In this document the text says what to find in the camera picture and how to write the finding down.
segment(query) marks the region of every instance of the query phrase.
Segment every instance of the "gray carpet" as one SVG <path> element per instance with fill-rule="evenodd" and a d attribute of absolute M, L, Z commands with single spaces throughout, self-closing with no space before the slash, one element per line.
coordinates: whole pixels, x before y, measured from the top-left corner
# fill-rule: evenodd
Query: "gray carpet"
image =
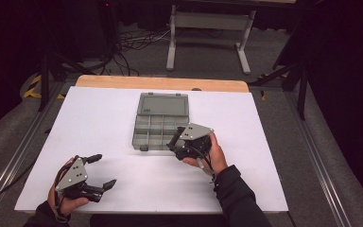
<path fill-rule="evenodd" d="M 224 31 L 218 38 L 210 38 L 199 31 L 179 32 L 175 69 L 165 70 L 168 41 L 151 44 L 143 50 L 129 50 L 124 56 L 131 68 L 140 75 L 169 78 L 198 79 L 236 79 L 253 81 L 271 71 L 271 66 L 284 46 L 288 35 L 283 31 L 261 31 L 254 29 L 249 36 L 246 54 L 251 67 L 251 74 L 242 73 L 234 43 L 239 39 L 239 32 Z M 104 74 L 121 75 L 119 67 L 112 61 Z M 33 76 L 25 82 L 20 94 L 25 92 Z M 65 94 L 75 84 L 76 79 L 68 79 L 62 89 Z M 291 217 L 297 226 L 338 226 L 330 205 L 322 190 L 319 178 L 309 158 L 309 152 L 300 133 L 294 110 L 288 105 L 285 93 L 280 89 L 262 88 L 267 100 L 262 100 L 259 88 L 251 88 L 254 100 L 264 127 L 272 156 L 281 176 L 285 198 Z M 0 121 L 0 174 L 21 143 L 29 125 L 39 107 L 38 98 L 24 98 L 23 102 Z M 38 129 L 35 139 L 28 150 L 28 155 L 21 168 L 25 169 L 38 156 L 49 130 L 60 110 L 63 99 L 55 99 L 47 117 Z M 341 203 L 346 210 L 352 226 L 363 226 L 363 189 L 347 166 L 341 152 L 329 131 L 317 102 L 308 91 L 305 124 L 308 126 L 322 160 L 334 181 Z M 21 193 L 23 178 L 14 185 L 0 203 L 0 226 L 22 226 L 28 215 L 13 210 Z M 293 226 L 287 213 L 267 214 L 273 226 Z M 89 226 L 89 215 L 73 215 L 72 226 Z"/>

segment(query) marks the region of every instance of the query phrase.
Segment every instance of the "table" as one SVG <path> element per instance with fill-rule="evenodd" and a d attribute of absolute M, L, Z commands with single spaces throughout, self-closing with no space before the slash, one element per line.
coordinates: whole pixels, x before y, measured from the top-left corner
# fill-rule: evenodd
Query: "table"
<path fill-rule="evenodd" d="M 258 205 L 266 212 L 287 211 L 267 139 L 244 82 L 101 76 L 82 76 L 70 89 L 15 210 L 32 212 L 46 200 L 56 172 L 71 156 L 101 153 L 99 162 L 86 166 L 87 183 L 101 186 L 113 178 L 117 183 L 105 192 L 101 202 L 90 202 L 79 212 L 221 213 L 210 177 L 200 169 L 179 162 L 170 151 L 141 152 L 131 144 L 139 95 L 180 93 L 182 82 L 186 90 L 206 90 L 182 92 L 189 96 L 190 120 L 215 129 L 229 165 L 236 164 L 242 172 L 256 192 Z M 233 88 L 233 92 L 226 92 L 221 84 Z M 154 90 L 155 85 L 175 90 Z"/>

